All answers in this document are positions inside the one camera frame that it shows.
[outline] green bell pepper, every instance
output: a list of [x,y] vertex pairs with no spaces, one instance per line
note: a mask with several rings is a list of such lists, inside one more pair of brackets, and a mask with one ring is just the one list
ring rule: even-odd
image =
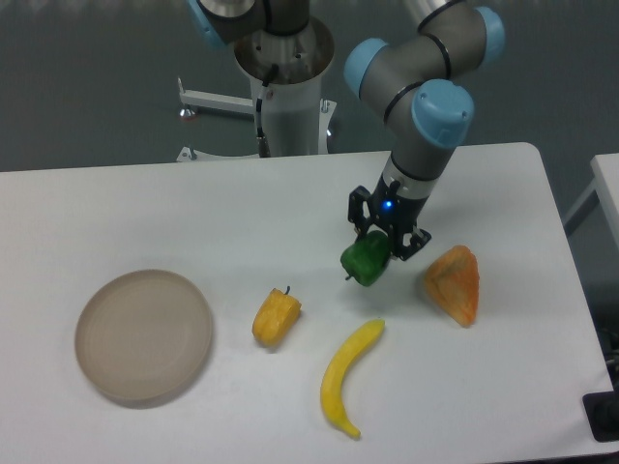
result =
[[383,274],[390,257],[391,247],[387,235],[380,230],[372,230],[349,246],[339,261],[350,277],[369,287]]

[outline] cable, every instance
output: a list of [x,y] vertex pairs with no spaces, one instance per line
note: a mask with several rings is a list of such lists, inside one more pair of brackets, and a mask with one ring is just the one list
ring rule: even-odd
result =
[[280,67],[276,64],[271,66],[269,72],[264,77],[262,81],[262,88],[260,89],[260,94],[255,101],[255,126],[256,126],[256,135],[258,138],[264,138],[264,129],[262,129],[262,101],[267,93],[267,88],[269,84],[273,82],[273,80],[278,76],[280,72]]

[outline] white table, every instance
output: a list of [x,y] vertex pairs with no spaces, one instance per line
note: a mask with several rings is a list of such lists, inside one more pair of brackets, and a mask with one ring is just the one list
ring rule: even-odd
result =
[[591,160],[594,179],[565,214],[563,224],[568,236],[602,205],[615,243],[619,247],[619,154],[597,155]]
[[[369,289],[345,281],[347,195],[386,153],[0,174],[0,452],[44,463],[482,463],[619,450],[581,397],[610,390],[538,152],[460,148],[420,225],[432,241]],[[460,328],[419,289],[455,244],[480,263],[478,321]],[[88,299],[113,278],[186,276],[215,318],[182,396],[132,410],[74,358]],[[273,287],[303,315],[276,353],[251,322]],[[370,318],[386,332],[344,389],[362,439],[322,416],[322,374]]]

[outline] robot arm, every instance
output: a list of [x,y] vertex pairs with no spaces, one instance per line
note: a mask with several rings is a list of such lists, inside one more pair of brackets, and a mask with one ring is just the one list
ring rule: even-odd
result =
[[[331,62],[331,35],[310,17],[309,0],[187,1],[207,40],[236,42],[241,68],[263,86],[281,85],[280,94],[287,84],[319,78]],[[428,232],[417,227],[417,217],[474,116],[469,94],[449,79],[495,60],[505,45],[501,19],[488,8],[472,9],[463,0],[405,1],[418,37],[394,47],[369,39],[352,51],[344,66],[351,90],[398,139],[374,191],[359,186],[350,193],[348,219],[355,224],[357,243],[375,226],[387,234],[386,259],[402,260],[429,241]],[[277,75],[270,79],[274,65]],[[299,94],[286,98],[288,113],[279,117],[273,132],[298,141],[309,121],[317,121],[318,107],[299,112]],[[293,119],[295,112],[299,117]],[[310,128],[307,140],[315,138],[316,129]],[[307,153],[310,145],[304,142],[304,147]]]
[[310,20],[309,0],[188,0],[198,29],[212,46],[224,46],[264,30],[290,36]]
[[493,61],[505,43],[501,20],[488,8],[419,0],[411,10],[416,39],[398,47],[367,40],[344,67],[351,90],[398,138],[373,193],[361,186],[351,192],[348,219],[358,241],[371,226],[382,229],[402,260],[430,239],[417,217],[474,116],[469,94],[447,79]]

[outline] yellow bell pepper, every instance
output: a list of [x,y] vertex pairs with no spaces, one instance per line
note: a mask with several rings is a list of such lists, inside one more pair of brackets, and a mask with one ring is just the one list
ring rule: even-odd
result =
[[274,288],[264,301],[253,320],[251,332],[256,340],[265,346],[281,342],[292,325],[299,318],[301,303],[286,293]]

